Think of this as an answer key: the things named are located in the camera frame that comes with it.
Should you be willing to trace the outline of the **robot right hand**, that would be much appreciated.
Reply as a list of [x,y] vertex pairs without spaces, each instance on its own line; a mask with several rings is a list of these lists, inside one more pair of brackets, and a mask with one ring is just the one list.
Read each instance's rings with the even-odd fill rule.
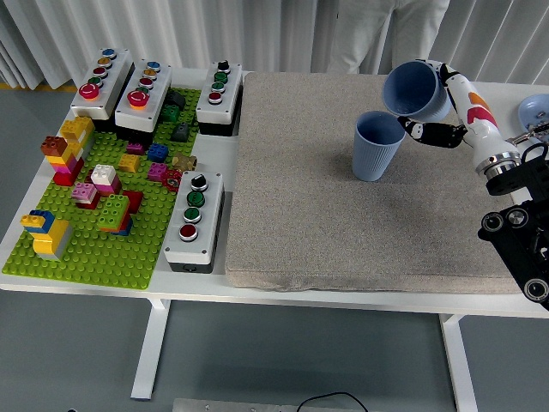
[[413,60],[393,69],[383,102],[406,133],[425,145],[474,151],[476,173],[520,164],[518,149],[502,137],[490,107],[459,71],[432,60]]

